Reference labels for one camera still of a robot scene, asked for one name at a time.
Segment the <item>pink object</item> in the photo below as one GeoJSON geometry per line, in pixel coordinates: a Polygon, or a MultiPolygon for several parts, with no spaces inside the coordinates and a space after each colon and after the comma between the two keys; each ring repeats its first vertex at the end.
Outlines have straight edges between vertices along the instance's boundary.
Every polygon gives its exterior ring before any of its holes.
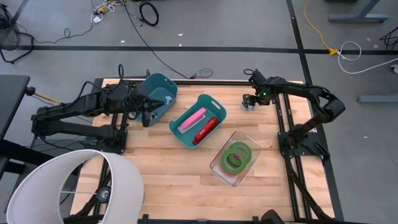
{"type": "Polygon", "coordinates": [[[186,119],[177,129],[183,134],[187,132],[190,128],[194,127],[194,125],[198,124],[201,120],[205,118],[206,109],[201,108],[196,111],[193,115],[191,115],[188,119],[186,119]]]}

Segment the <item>clear plastic container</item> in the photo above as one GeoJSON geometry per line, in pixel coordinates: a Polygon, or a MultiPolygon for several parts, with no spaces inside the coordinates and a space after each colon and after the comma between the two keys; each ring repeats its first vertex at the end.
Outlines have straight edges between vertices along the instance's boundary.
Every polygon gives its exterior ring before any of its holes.
{"type": "MultiPolygon", "coordinates": [[[[217,154],[217,156],[214,158],[214,160],[210,164],[210,169],[218,176],[223,182],[226,182],[227,184],[233,186],[233,187],[238,187],[241,182],[244,180],[248,172],[250,171],[251,167],[254,165],[256,162],[257,158],[259,157],[260,153],[262,151],[262,147],[260,144],[254,140],[252,137],[248,136],[247,134],[241,132],[241,131],[235,131],[232,136],[228,139],[226,144],[223,146],[223,148],[220,150],[220,152],[217,154]],[[241,147],[239,145],[247,145],[250,150],[251,150],[251,159],[247,161],[247,164],[243,171],[241,171],[238,174],[231,174],[227,172],[222,164],[221,160],[224,158],[224,153],[231,147],[233,144],[238,145],[236,148],[239,150],[243,151],[245,155],[247,155],[247,151],[245,147],[241,147]]],[[[234,154],[233,155],[236,159],[241,161],[241,157],[239,155],[234,154]]]]}

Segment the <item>yellow cable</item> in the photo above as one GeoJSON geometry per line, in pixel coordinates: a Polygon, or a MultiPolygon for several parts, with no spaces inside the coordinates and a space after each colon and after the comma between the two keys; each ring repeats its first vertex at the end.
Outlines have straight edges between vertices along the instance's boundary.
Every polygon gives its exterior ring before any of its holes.
{"type": "Polygon", "coordinates": [[[315,26],[313,26],[312,23],[308,20],[308,17],[307,17],[307,4],[308,4],[308,1],[309,1],[309,0],[307,0],[307,1],[305,2],[305,6],[304,6],[304,17],[305,17],[305,20],[307,21],[308,24],[310,24],[310,26],[312,27],[312,29],[314,29],[315,31],[317,31],[317,32],[319,33],[319,36],[321,37],[321,40],[322,40],[323,45],[329,50],[329,55],[332,56],[332,55],[337,54],[338,49],[333,49],[333,48],[327,46],[327,44],[326,44],[325,41],[323,40],[322,33],[321,33],[317,28],[315,28],[315,26]]]}
{"type": "Polygon", "coordinates": [[[49,97],[49,96],[41,95],[40,93],[34,93],[34,95],[36,95],[36,96],[38,96],[38,97],[40,97],[40,98],[43,98],[43,99],[52,101],[52,102],[54,102],[54,103],[60,104],[60,102],[59,102],[58,100],[55,100],[55,99],[53,99],[53,98],[51,98],[51,97],[49,97]]]}

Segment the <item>red object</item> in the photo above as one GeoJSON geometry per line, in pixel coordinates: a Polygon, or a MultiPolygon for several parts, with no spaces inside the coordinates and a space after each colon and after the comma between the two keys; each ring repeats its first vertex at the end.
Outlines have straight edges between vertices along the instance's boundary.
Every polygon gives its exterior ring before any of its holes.
{"type": "Polygon", "coordinates": [[[201,142],[217,126],[217,124],[218,119],[216,117],[212,117],[195,136],[193,144],[199,144],[199,142],[201,142]]]}

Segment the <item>black desk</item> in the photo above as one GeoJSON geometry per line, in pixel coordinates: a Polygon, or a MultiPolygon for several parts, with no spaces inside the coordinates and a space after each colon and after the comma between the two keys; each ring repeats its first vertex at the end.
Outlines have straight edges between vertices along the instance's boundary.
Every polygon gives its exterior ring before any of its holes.
{"type": "Polygon", "coordinates": [[[10,159],[41,165],[53,158],[4,140],[8,127],[25,95],[29,80],[30,77],[25,75],[0,75],[0,179],[4,172],[23,173],[25,165],[10,162],[10,159]]]}

